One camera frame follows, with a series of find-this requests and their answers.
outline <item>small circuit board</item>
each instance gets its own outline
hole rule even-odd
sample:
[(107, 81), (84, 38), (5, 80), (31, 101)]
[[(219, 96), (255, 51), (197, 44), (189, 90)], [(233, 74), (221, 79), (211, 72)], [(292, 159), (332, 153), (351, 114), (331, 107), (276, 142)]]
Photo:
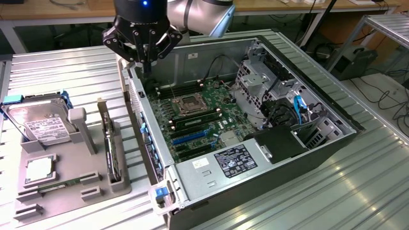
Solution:
[(200, 92), (167, 99), (148, 96), (176, 162), (241, 142), (255, 131), (229, 90), (220, 81), (208, 80)]

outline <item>ribbed metal surface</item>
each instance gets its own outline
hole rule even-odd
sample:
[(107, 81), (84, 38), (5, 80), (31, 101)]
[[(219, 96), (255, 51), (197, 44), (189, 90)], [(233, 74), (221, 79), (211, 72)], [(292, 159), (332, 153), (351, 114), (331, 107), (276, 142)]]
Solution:
[[(360, 106), (335, 84), (315, 61), (271, 30), (231, 33), (225, 37), (264, 35), (285, 53), (317, 85), (367, 128), (355, 142), (312, 172), (249, 201), (196, 229), (404, 229), (409, 227), (409, 149), (380, 119)], [(204, 36), (193, 41), (207, 40)], [(120, 83), (115, 74), (115, 56), (103, 47), (73, 49), (16, 56), (12, 66), (11, 92), (68, 89), (75, 106), (88, 106), (89, 124), (99, 122), (95, 102), (112, 96), (111, 114), (121, 122), (132, 192), (124, 197), (49, 218), (25, 229), (164, 229), (164, 221), (152, 212), (147, 196), (148, 179), (129, 127), (124, 102), (116, 93)], [(13, 181), (17, 137), (4, 123), (0, 146), (0, 187)], [(0, 190), (0, 224), (9, 228), (13, 186)]]
[(404, 14), (370, 15), (365, 22), (409, 48), (409, 16)]

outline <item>power supply label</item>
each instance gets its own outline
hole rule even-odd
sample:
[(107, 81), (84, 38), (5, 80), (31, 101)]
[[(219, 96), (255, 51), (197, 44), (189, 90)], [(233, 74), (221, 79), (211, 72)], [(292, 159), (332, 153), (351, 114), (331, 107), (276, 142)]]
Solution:
[(25, 122), (25, 127), (41, 142), (69, 137), (68, 130), (60, 117)]
[(232, 178), (257, 167), (257, 164), (244, 147), (239, 145), (215, 154), (224, 175)]

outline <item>hard drive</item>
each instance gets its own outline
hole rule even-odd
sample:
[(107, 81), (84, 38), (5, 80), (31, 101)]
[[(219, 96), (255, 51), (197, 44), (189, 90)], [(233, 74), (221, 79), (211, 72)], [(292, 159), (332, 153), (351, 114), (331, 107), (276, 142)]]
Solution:
[(72, 108), (67, 92), (23, 97), (7, 96), (1, 111), (20, 130), (25, 141), (39, 140), (43, 145), (53, 145), (71, 140), (69, 133), (77, 128), (68, 121)]

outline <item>robotic arm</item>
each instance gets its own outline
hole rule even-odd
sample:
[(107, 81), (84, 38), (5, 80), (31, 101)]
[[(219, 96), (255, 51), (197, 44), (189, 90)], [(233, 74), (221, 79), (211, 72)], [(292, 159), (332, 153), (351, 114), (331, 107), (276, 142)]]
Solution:
[(147, 74), (183, 39), (179, 30), (221, 37), (235, 13), (233, 0), (115, 0), (113, 3), (116, 17), (113, 27), (103, 32), (104, 45), (128, 62), (136, 62)]

